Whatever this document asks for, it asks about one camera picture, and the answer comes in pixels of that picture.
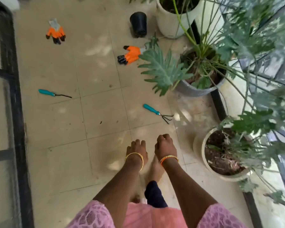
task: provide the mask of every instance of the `gardening glove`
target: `gardening glove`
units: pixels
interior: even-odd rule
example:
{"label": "gardening glove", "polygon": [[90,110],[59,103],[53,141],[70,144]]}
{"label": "gardening glove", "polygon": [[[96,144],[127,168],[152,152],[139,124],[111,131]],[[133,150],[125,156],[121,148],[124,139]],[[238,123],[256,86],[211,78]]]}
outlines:
{"label": "gardening glove", "polygon": [[133,61],[136,61],[138,59],[138,55],[146,51],[145,48],[138,48],[135,46],[128,46],[128,45],[125,45],[124,49],[129,50],[129,52],[126,55],[117,56],[117,59],[119,64],[125,64],[125,65],[130,64]]}
{"label": "gardening glove", "polygon": [[50,24],[51,27],[49,28],[49,31],[46,34],[46,39],[49,39],[50,36],[52,36],[54,44],[60,45],[61,42],[60,42],[59,38],[61,39],[61,41],[64,42],[65,41],[65,37],[66,37],[62,27],[58,24],[56,18],[52,19],[52,20],[49,20],[49,24]]}

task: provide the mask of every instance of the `foot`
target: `foot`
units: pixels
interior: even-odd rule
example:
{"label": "foot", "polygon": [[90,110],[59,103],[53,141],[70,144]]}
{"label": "foot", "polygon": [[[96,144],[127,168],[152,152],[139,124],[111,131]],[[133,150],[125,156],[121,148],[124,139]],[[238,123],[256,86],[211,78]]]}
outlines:
{"label": "foot", "polygon": [[163,176],[164,172],[165,172],[165,169],[162,167],[157,157],[154,156],[153,161],[151,163],[150,171],[146,175],[146,179],[145,179],[146,184],[148,184],[150,181],[156,181],[158,183],[161,177]]}

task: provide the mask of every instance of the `dirt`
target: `dirt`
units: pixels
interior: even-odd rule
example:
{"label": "dirt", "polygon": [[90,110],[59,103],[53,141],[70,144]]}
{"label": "dirt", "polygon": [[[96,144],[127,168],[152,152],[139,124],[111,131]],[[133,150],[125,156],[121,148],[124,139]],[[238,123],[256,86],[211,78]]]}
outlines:
{"label": "dirt", "polygon": [[[178,13],[181,14],[184,0],[175,0],[175,2],[176,2]],[[188,11],[193,10],[198,5],[198,2],[199,0],[191,0],[190,4],[188,5]],[[161,3],[161,5],[165,10],[169,11],[170,13],[176,14],[172,0],[164,0]]]}
{"label": "dirt", "polygon": [[[223,129],[225,134],[228,134],[229,138],[232,138],[235,133],[231,129]],[[209,166],[217,173],[221,175],[235,175],[242,172],[245,167],[240,166],[238,161],[234,159],[230,154],[225,152],[224,140],[226,136],[221,130],[215,131],[211,134],[205,145],[205,157]],[[213,145],[221,149],[209,148],[208,145]]]}
{"label": "dirt", "polygon": [[[187,55],[187,57],[186,57],[187,63],[190,64],[190,63],[194,60],[195,57],[196,57],[196,55],[195,55],[194,52],[189,53],[189,54]],[[201,76],[197,73],[196,66],[194,66],[194,65],[190,68],[190,70],[188,71],[188,73],[193,73],[193,74],[194,74],[193,77],[191,77],[191,78],[185,80],[185,81],[186,81],[188,84],[190,84],[190,85],[191,85],[193,82],[198,81],[199,78],[201,77]],[[217,74],[217,72],[216,72],[215,70],[212,71],[212,74],[210,75],[210,78],[211,78],[211,80],[212,80],[216,85],[219,84],[219,82],[220,82],[221,79],[222,79],[221,75],[220,75],[220,74]]]}

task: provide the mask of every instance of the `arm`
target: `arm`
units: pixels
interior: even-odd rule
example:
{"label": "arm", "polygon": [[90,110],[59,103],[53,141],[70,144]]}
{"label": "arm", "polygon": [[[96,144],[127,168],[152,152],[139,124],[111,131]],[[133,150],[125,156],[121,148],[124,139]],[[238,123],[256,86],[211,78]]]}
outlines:
{"label": "arm", "polygon": [[[145,141],[142,141],[141,144],[138,139],[133,141],[131,147],[127,148],[127,155],[134,152],[140,153],[143,156],[144,164],[147,163],[148,154]],[[130,155],[117,175],[93,198],[106,206],[116,228],[122,227],[141,167],[141,157],[137,154]]]}
{"label": "arm", "polygon": [[[169,134],[158,137],[155,154],[158,160],[167,155],[177,156]],[[188,228],[196,228],[207,208],[217,201],[181,168],[175,158],[165,159],[163,167],[172,183]]]}

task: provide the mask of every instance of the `white planter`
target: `white planter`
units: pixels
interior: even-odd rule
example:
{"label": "white planter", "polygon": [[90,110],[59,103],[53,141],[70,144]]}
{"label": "white planter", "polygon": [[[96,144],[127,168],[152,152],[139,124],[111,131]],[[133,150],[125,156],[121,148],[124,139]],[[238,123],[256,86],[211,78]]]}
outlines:
{"label": "white planter", "polygon": [[[202,1],[191,11],[188,12],[189,24],[186,14],[181,14],[181,22],[186,30],[189,29],[190,25],[193,23],[197,13],[198,8],[202,5]],[[160,32],[167,38],[178,38],[182,36],[185,32],[181,26],[178,26],[179,22],[176,14],[172,14],[166,11],[160,4],[160,0],[156,0],[156,20]]]}
{"label": "white planter", "polygon": [[237,182],[237,181],[241,181],[247,178],[247,175],[249,173],[248,169],[244,169],[242,172],[235,174],[235,175],[231,175],[231,176],[226,176],[226,175],[221,175],[218,174],[217,172],[215,172],[208,164],[206,157],[205,157],[205,145],[206,145],[206,141],[208,140],[209,136],[211,134],[213,134],[213,132],[215,132],[217,129],[213,128],[212,130],[210,130],[206,135],[201,133],[200,135],[197,135],[194,138],[193,141],[193,151],[198,153],[198,155],[201,157],[201,159],[203,160],[205,166],[207,167],[207,169],[213,173],[214,175],[218,176],[220,179],[223,179],[225,181],[232,181],[232,182]]}

